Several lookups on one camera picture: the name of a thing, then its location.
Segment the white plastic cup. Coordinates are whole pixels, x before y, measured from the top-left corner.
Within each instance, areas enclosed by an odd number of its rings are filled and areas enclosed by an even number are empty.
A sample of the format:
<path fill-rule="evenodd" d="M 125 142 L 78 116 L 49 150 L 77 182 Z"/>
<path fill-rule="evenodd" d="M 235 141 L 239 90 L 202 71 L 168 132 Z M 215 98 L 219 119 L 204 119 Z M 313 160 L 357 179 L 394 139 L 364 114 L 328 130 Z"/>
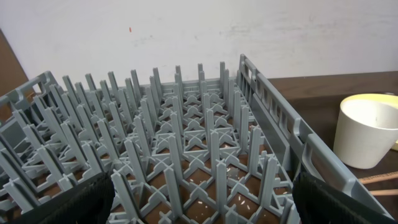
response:
<path fill-rule="evenodd" d="M 340 104 L 333 152 L 357 169 L 375 167 L 397 141 L 397 108 L 371 100 Z"/>

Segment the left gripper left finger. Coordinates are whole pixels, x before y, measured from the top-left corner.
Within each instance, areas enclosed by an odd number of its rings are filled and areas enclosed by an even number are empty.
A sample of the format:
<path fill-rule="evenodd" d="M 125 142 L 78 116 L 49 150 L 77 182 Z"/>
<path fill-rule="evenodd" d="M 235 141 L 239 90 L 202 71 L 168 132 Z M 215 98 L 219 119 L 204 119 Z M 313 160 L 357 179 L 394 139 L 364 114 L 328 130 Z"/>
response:
<path fill-rule="evenodd" d="M 96 174 L 12 221 L 13 224 L 105 224 L 115 197 L 107 172 Z"/>

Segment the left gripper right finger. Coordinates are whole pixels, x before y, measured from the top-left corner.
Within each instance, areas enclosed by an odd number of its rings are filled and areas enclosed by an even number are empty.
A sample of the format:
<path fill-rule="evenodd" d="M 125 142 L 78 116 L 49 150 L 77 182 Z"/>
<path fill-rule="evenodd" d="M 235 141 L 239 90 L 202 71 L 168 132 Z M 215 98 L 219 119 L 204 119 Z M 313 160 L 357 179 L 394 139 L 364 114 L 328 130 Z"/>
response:
<path fill-rule="evenodd" d="M 307 172 L 294 180 L 292 196 L 303 224 L 397 224 Z"/>

